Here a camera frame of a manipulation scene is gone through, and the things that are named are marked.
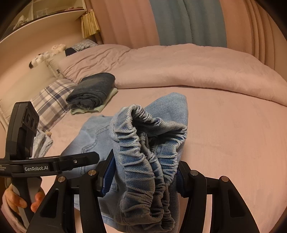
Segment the person's left hand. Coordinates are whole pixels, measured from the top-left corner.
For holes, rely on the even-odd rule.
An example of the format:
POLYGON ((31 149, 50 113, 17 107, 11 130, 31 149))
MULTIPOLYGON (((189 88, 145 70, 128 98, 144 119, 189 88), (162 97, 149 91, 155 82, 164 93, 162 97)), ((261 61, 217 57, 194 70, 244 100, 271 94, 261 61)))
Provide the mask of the person's left hand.
MULTIPOLYGON (((19 214, 18 207, 23 209, 28 207, 26 201, 13 191, 12 185, 9 185, 9 187, 5 190, 4 197, 6 198, 9 207, 17 214, 19 214)), ((40 188, 39 192, 35 195, 35 202, 30 205, 33 213, 37 211, 44 197, 45 193, 43 189, 40 188)))

